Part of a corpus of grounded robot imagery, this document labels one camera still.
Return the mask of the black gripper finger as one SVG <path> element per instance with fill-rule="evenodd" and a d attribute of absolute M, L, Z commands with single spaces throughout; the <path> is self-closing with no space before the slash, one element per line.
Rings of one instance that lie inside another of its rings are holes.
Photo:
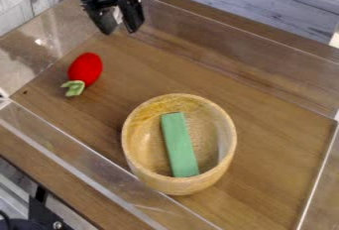
<path fill-rule="evenodd" d="M 114 16 L 115 8 L 109 7 L 94 9 L 87 7 L 86 11 L 101 32 L 106 35 L 110 35 L 118 28 L 118 22 Z"/>
<path fill-rule="evenodd" d="M 123 22 L 130 34 L 135 33 L 145 23 L 143 0 L 118 0 Z"/>

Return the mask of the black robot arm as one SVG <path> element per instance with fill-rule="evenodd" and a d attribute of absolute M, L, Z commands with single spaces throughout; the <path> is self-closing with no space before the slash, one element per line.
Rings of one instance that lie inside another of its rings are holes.
<path fill-rule="evenodd" d="M 99 30 L 110 35 L 123 23 L 134 34 L 145 23 L 143 0 L 82 0 L 82 6 Z"/>

